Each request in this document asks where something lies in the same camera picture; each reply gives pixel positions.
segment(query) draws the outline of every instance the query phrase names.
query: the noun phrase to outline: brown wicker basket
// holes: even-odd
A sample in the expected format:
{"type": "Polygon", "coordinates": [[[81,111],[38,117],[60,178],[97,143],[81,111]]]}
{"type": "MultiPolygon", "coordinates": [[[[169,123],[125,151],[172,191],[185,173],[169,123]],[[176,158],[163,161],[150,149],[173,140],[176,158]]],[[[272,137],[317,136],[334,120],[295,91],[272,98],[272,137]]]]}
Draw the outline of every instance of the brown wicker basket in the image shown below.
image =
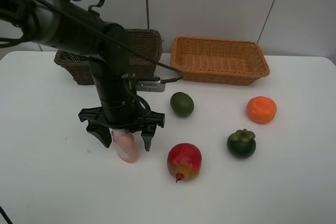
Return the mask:
{"type": "Polygon", "coordinates": [[[188,81],[250,85],[269,75],[260,47],[251,41],[177,37],[171,65],[188,81]]]}
{"type": "MultiPolygon", "coordinates": [[[[126,29],[131,37],[132,49],[144,56],[156,61],[162,54],[162,39],[160,33],[155,30],[126,29]]],[[[56,53],[54,62],[65,68],[79,85],[93,85],[88,58],[65,51],[56,53]]],[[[137,76],[152,76],[156,65],[130,55],[130,74],[137,76]]]]}

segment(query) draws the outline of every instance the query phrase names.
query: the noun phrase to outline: pink bottle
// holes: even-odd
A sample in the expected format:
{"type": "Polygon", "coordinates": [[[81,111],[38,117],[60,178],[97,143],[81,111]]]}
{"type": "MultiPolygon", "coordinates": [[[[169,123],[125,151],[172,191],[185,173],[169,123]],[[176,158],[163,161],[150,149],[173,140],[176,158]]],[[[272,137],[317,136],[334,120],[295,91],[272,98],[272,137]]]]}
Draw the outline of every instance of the pink bottle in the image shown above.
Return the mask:
{"type": "Polygon", "coordinates": [[[139,152],[132,133],[125,130],[113,130],[112,137],[118,156],[127,163],[135,163],[139,159],[139,152]]]}

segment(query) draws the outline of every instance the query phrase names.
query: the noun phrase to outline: tangerine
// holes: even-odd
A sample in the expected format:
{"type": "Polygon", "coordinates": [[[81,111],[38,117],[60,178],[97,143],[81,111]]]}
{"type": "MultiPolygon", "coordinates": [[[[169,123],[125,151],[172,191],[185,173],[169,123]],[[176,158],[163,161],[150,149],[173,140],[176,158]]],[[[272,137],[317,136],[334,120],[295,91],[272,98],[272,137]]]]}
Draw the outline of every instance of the tangerine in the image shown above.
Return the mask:
{"type": "Polygon", "coordinates": [[[277,113],[277,105],[268,97],[255,97],[248,102],[246,113],[256,123],[269,123],[277,113]]]}

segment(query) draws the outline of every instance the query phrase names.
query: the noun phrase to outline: pomegranate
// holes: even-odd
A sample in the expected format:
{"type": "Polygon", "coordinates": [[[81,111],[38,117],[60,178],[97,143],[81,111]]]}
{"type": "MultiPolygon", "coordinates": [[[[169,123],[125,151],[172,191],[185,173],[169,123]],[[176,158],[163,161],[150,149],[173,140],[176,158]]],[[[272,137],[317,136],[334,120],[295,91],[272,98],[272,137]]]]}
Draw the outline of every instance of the pomegranate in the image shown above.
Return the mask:
{"type": "Polygon", "coordinates": [[[191,180],[198,176],[202,164],[200,150],[193,144],[175,145],[168,154],[167,167],[170,174],[181,180],[191,180]]]}

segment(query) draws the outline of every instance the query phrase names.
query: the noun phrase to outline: black wire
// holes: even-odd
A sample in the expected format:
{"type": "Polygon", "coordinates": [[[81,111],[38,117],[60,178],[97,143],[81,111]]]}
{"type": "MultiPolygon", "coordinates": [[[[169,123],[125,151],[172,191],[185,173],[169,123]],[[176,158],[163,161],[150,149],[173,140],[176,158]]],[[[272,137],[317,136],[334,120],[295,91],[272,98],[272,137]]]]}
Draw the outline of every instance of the black wire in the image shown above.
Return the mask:
{"type": "Polygon", "coordinates": [[[161,83],[170,83],[170,82],[176,82],[178,80],[181,80],[183,77],[184,77],[184,73],[181,71],[181,70],[178,70],[178,69],[175,69],[173,67],[170,67],[168,65],[165,65],[163,63],[160,63],[156,60],[152,60],[146,56],[143,56],[137,52],[135,52],[134,50],[132,50],[131,48],[129,48],[128,46],[125,46],[124,44],[120,43],[119,41],[107,36],[106,34],[102,33],[101,31],[91,27],[91,26],[88,26],[86,23],[82,22],[81,20],[79,19],[76,19],[75,17],[71,16],[70,14],[66,13],[66,12],[63,12],[61,9],[55,7],[54,5],[52,5],[51,3],[45,1],[45,0],[35,0],[45,6],[47,6],[49,9],[53,10],[55,13],[58,13],[62,16],[65,16],[69,19],[71,19],[73,22],[76,22],[77,24],[81,25],[83,28],[85,28],[86,30],[92,32],[94,35],[100,37],[101,39],[107,41],[107,42],[111,42],[111,43],[114,43],[116,44],[117,46],[121,47],[122,49],[134,54],[135,56],[141,58],[141,59],[144,59],[152,64],[156,64],[160,67],[163,67],[163,68],[166,68],[166,69],[169,69],[169,70],[172,70],[174,72],[177,72],[179,77],[176,77],[176,78],[172,78],[172,79],[166,79],[166,80],[161,80],[161,83]]]}
{"type": "MultiPolygon", "coordinates": [[[[39,31],[40,31],[40,24],[39,24],[37,15],[34,12],[31,3],[28,0],[21,0],[21,1],[25,4],[25,6],[26,6],[26,8],[27,8],[27,10],[29,12],[29,14],[31,14],[31,16],[33,18],[34,27],[35,27],[34,33],[35,34],[39,33],[39,31]]],[[[16,46],[16,45],[18,45],[20,43],[23,43],[23,42],[31,41],[31,39],[28,37],[28,32],[26,30],[24,30],[23,31],[23,35],[19,39],[0,38],[0,41],[1,42],[8,42],[8,43],[5,43],[5,44],[0,44],[0,48],[6,48],[6,47],[16,46]]]]}
{"type": "Polygon", "coordinates": [[[128,76],[127,74],[123,74],[121,76],[121,78],[124,81],[124,85],[125,85],[125,88],[126,88],[128,94],[131,97],[133,97],[138,103],[140,103],[140,105],[142,105],[141,108],[146,112],[147,115],[149,115],[152,112],[151,107],[149,106],[149,104],[146,102],[145,99],[143,99],[142,97],[140,97],[140,96],[138,96],[138,95],[136,95],[132,92],[132,90],[130,89],[129,83],[127,82],[127,76],[128,76]]]}
{"type": "Polygon", "coordinates": [[[7,221],[8,224],[13,224],[11,219],[7,216],[7,214],[5,213],[5,211],[2,209],[2,207],[0,206],[0,214],[2,215],[2,217],[5,219],[5,221],[7,221]]]}

